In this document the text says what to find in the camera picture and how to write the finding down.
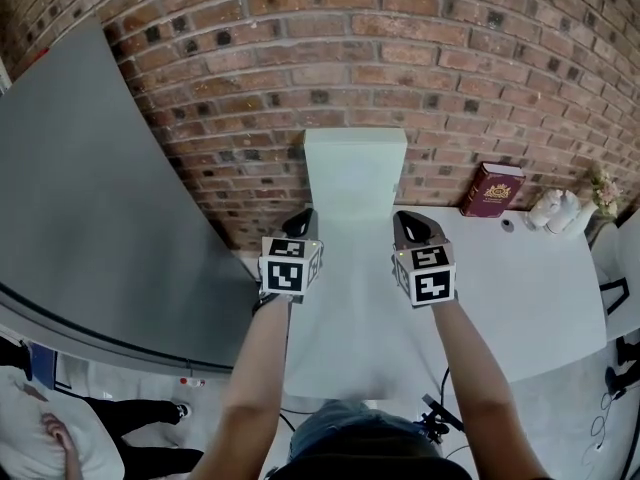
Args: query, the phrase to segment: forearm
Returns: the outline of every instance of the forearm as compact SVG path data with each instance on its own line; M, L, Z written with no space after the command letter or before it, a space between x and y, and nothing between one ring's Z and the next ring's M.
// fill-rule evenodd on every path
M433 311L461 413L512 405L507 379L459 302L434 305Z
M225 410L280 409L289 302L278 297L255 315L236 361L224 401Z
M80 467L77 452L65 451L64 461L65 480L82 480L82 468Z

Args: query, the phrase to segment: black bracket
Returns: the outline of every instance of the black bracket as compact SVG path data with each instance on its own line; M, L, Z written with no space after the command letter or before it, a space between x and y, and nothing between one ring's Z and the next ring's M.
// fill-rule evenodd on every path
M616 301L607 308L607 315L610 315L611 313L613 313L616 309L620 307L620 304L622 304L625 300L629 298L629 285L627 285L627 279L625 277L618 279L617 281L613 281L611 283L605 283L600 285L601 292L606 292L609 290L613 290L614 288L620 288L620 287L622 287L622 295L620 295L620 297L618 297Z

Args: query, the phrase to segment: gray panel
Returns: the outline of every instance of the gray panel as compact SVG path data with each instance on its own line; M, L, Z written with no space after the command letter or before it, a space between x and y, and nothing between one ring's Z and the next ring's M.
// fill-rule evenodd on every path
M232 365L255 283L167 162L88 20L0 99L0 282L149 351Z

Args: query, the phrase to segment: white vase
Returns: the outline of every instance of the white vase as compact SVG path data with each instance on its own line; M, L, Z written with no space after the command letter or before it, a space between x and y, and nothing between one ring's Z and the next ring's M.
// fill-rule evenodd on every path
M597 209L598 205L593 201L586 203L580 210L580 213L578 213L578 216L569 223L565 231L562 233L562 236L566 238L575 238L584 233L584 230L587 229L587 224L589 224L589 221L591 220L591 216Z

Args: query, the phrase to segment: brick wall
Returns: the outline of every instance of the brick wall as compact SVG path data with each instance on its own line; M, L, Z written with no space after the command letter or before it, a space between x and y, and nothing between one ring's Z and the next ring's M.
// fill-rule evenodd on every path
M640 194L640 0L0 0L16 77L95 13L202 210L254 248L309 200L309 127L392 126L399 203L455 204L482 160L589 196L602 162Z

